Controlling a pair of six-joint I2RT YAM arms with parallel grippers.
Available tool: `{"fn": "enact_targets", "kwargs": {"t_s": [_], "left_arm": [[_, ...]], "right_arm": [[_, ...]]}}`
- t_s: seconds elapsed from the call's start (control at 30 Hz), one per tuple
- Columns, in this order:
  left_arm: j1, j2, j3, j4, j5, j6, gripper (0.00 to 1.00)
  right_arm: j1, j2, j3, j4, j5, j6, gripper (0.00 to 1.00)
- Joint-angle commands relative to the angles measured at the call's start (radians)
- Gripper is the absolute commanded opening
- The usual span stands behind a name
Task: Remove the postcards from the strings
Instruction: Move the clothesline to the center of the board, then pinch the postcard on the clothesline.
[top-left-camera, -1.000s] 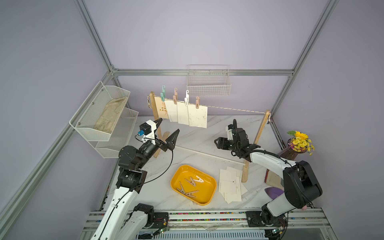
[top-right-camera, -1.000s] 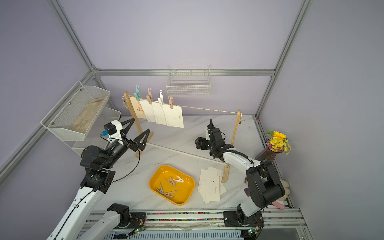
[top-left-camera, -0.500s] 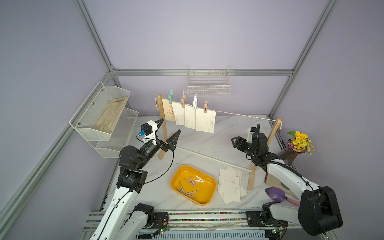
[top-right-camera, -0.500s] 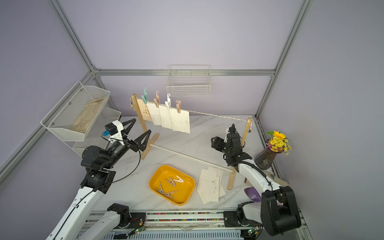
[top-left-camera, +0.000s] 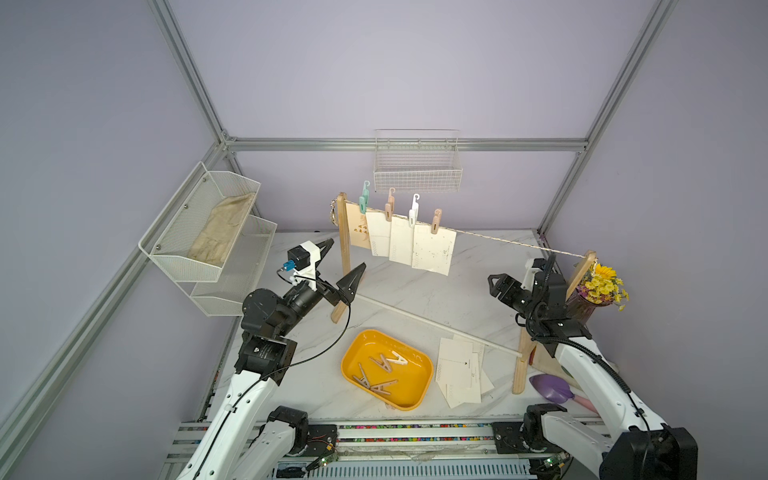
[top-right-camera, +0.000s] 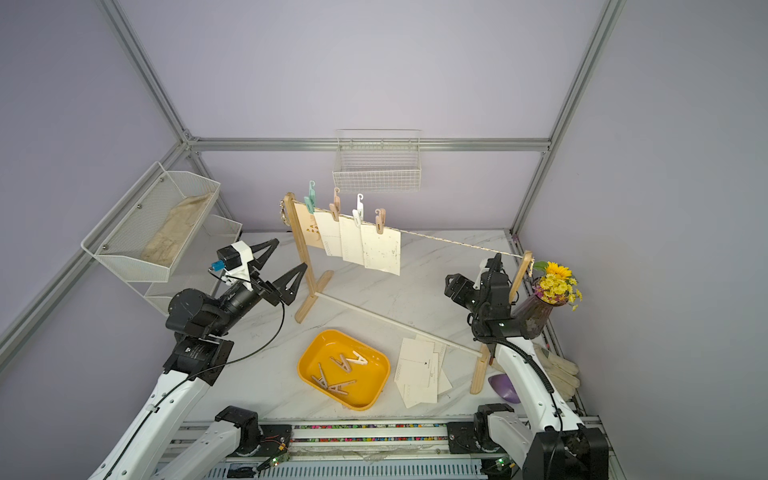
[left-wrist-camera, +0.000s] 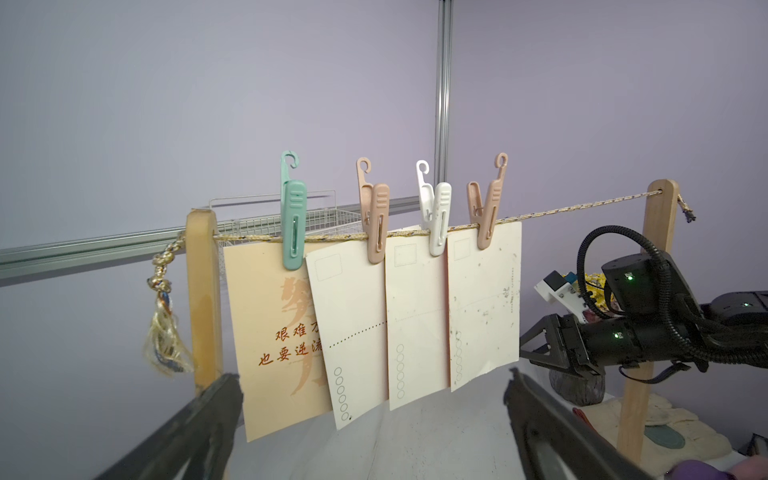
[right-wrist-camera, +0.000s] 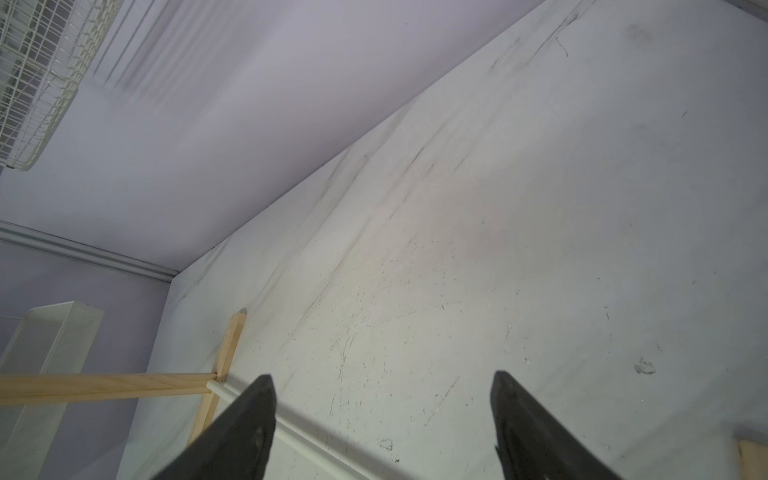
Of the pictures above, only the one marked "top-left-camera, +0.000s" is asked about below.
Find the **white postcard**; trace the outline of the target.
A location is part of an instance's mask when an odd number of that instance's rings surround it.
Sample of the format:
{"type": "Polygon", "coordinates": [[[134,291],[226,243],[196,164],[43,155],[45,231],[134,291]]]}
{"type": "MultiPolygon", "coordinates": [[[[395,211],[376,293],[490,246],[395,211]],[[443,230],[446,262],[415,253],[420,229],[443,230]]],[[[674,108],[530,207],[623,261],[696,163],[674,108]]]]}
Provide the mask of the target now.
{"type": "Polygon", "coordinates": [[[484,354],[485,354],[485,345],[484,344],[482,344],[480,342],[473,341],[473,340],[471,340],[468,337],[465,337],[465,336],[462,336],[462,335],[458,335],[458,334],[454,334],[453,335],[453,339],[456,340],[456,341],[460,341],[460,342],[464,342],[464,343],[470,344],[472,346],[472,352],[478,355],[478,362],[480,364],[483,363],[484,354]]]}
{"type": "Polygon", "coordinates": [[[407,218],[393,216],[390,228],[389,260],[410,266],[412,256],[413,227],[407,218]]]}
{"type": "Polygon", "coordinates": [[[436,382],[450,408],[481,402],[480,355],[471,342],[440,340],[436,382]]]}
{"type": "Polygon", "coordinates": [[[482,395],[485,395],[494,389],[492,381],[484,370],[480,372],[480,388],[482,395]]]}
{"type": "Polygon", "coordinates": [[[372,255],[388,257],[390,252],[391,222],[387,220],[386,214],[368,209],[366,212],[366,222],[372,255]]]}
{"type": "Polygon", "coordinates": [[[449,275],[457,233],[439,227],[436,233],[432,226],[418,223],[414,227],[411,266],[444,276],[449,275]]]}

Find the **pink clothespin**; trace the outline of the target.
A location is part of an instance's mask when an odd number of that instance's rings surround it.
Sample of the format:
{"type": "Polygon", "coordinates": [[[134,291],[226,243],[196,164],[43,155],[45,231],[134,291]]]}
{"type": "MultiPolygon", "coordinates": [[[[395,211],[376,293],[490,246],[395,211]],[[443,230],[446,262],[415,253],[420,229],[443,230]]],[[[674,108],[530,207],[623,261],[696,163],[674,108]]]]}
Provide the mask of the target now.
{"type": "Polygon", "coordinates": [[[375,365],[380,367],[382,370],[384,370],[386,373],[392,373],[393,367],[392,364],[387,364],[384,359],[384,355],[380,354],[378,358],[370,357],[369,360],[373,362],[375,365]]]}
{"type": "Polygon", "coordinates": [[[390,388],[396,385],[397,383],[398,383],[397,379],[380,382],[377,384],[369,385],[368,390],[377,395],[390,396],[392,394],[392,391],[390,390],[390,388]]]}
{"type": "Polygon", "coordinates": [[[388,222],[392,221],[394,210],[395,210],[395,198],[394,194],[396,192],[396,189],[394,187],[390,187],[388,189],[388,195],[387,195],[387,202],[385,204],[385,219],[388,222]]]}
{"type": "Polygon", "coordinates": [[[441,219],[442,219],[442,210],[436,209],[434,211],[433,219],[431,222],[431,233],[433,235],[436,235],[439,232],[441,219]]]}

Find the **white clothespin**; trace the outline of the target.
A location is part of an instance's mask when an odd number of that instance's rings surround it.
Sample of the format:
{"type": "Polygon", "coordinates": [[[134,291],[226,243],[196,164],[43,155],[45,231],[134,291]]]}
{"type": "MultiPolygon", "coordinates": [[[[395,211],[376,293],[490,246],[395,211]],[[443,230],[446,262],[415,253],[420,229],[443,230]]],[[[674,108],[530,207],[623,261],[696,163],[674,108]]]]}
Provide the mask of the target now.
{"type": "Polygon", "coordinates": [[[391,355],[389,357],[384,356],[383,359],[387,364],[396,364],[396,365],[408,364],[408,360],[403,355],[399,354],[394,350],[391,351],[391,355]]]}
{"type": "Polygon", "coordinates": [[[408,212],[408,222],[411,228],[413,228],[418,222],[418,215],[419,215],[419,208],[420,208],[419,200],[420,200],[420,194],[414,193],[411,201],[411,207],[408,212]]]}

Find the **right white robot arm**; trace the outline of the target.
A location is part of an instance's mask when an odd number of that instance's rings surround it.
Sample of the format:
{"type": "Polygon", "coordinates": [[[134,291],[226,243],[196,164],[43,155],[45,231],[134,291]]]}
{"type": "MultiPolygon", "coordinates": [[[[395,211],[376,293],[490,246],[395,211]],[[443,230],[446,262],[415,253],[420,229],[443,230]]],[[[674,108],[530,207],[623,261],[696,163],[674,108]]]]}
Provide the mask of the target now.
{"type": "Polygon", "coordinates": [[[531,339],[576,380],[608,433],[587,427],[563,406],[530,405],[517,433],[494,424],[497,450],[559,450],[599,479],[696,478],[697,442],[646,406],[602,357],[587,327],[567,315],[567,285],[554,263],[554,257],[533,260],[524,281],[491,275],[489,292],[516,312],[531,339]]]}

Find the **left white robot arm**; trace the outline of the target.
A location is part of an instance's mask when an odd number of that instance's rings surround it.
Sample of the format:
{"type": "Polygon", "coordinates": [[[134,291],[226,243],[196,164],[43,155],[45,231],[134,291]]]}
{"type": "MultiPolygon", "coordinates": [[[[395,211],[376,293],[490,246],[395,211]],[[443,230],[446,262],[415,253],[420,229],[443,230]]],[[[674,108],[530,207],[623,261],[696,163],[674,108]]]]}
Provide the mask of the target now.
{"type": "Polygon", "coordinates": [[[306,241],[287,253],[277,274],[290,283],[283,295],[266,288],[249,293],[242,303],[243,342],[225,398],[203,439],[183,467],[182,479],[266,479],[281,459],[302,452],[308,441],[306,412],[279,406],[263,426],[259,410],[296,366],[297,348],[289,333],[321,301],[349,306],[365,273],[359,264],[335,284],[318,268],[332,249],[331,238],[306,241]]]}

